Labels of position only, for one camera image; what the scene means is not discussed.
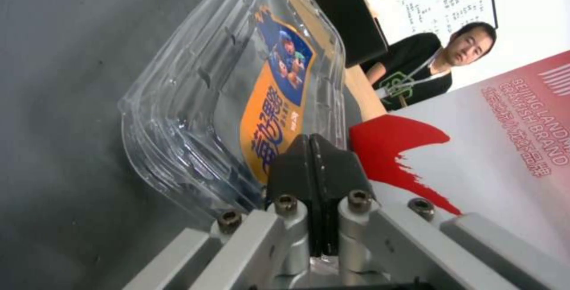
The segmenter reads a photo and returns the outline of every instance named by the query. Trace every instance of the banner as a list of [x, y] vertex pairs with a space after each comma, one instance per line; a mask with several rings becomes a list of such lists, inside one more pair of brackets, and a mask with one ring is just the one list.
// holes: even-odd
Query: banner
[[570, 51], [350, 130], [380, 203], [478, 212], [570, 265]]
[[255, 13], [269, 57], [240, 122], [240, 145], [249, 168], [265, 184], [269, 165], [303, 128], [306, 92], [316, 54], [293, 26], [262, 6]]

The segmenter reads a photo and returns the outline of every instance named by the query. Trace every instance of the wooden table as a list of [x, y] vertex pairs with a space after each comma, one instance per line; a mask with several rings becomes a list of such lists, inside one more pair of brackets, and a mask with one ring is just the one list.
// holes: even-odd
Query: wooden table
[[386, 114], [384, 105], [382, 105], [368, 79], [366, 79], [366, 74], [364, 74], [362, 68], [356, 65], [345, 69], [345, 72], [344, 83], [358, 103], [358, 107], [360, 107], [362, 121], [366, 122]]

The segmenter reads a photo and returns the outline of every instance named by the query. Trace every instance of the lanyard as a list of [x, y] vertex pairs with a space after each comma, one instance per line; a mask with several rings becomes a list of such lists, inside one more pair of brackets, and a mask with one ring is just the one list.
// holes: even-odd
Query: lanyard
[[433, 55], [431, 57], [429, 57], [428, 59], [426, 59], [426, 61], [424, 63], [422, 63], [422, 65], [419, 65], [417, 67], [417, 69], [414, 69], [411, 73], [409, 73], [406, 77], [404, 77], [400, 84], [395, 84], [391, 87], [387, 87], [387, 86], [380, 87], [378, 90], [376, 90], [376, 94], [378, 95], [378, 97], [380, 99], [386, 98], [386, 97], [392, 96], [393, 93], [395, 93], [395, 91], [397, 89], [401, 89], [402, 87], [412, 87], [414, 85], [417, 85], [420, 83], [425, 83], [427, 81], [431, 81], [432, 79], [436, 79], [438, 77], [442, 77], [442, 76], [446, 75], [447, 71], [443, 71], [443, 72], [437, 73], [436, 75], [431, 75], [430, 77], [428, 77], [426, 79], [420, 79], [419, 81], [413, 81], [413, 82], [405, 83], [405, 81], [407, 81], [409, 79], [413, 79], [412, 77], [414, 77], [414, 75], [416, 75], [421, 69], [423, 69], [427, 65], [431, 65], [436, 60], [437, 55], [441, 51], [442, 51], [442, 49], [440, 48], [435, 53], [433, 53]]

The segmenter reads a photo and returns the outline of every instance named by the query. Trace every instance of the bolt head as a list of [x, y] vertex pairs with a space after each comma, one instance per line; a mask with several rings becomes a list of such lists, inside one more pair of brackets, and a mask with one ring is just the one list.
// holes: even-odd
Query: bolt head
[[234, 233], [242, 224], [242, 214], [234, 209], [225, 211], [218, 217], [218, 227], [224, 234]]
[[407, 203], [412, 211], [423, 217], [426, 221], [430, 222], [436, 214], [436, 209], [430, 200], [423, 197], [416, 197]]
[[280, 195], [275, 201], [275, 213], [291, 215], [297, 212], [297, 198], [290, 194]]
[[372, 195], [363, 190], [352, 190], [348, 193], [348, 208], [354, 213], [365, 213], [370, 210]]

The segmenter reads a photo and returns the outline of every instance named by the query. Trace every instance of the red brush stroke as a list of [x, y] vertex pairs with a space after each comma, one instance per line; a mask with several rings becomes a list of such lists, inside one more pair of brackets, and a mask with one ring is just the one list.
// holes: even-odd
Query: red brush stroke
[[350, 128], [350, 142], [369, 179], [403, 188], [433, 202], [440, 208], [460, 215], [448, 199], [419, 182], [420, 177], [407, 172], [398, 161], [401, 152], [428, 144], [442, 144], [450, 138], [439, 128], [394, 115], [385, 115]]

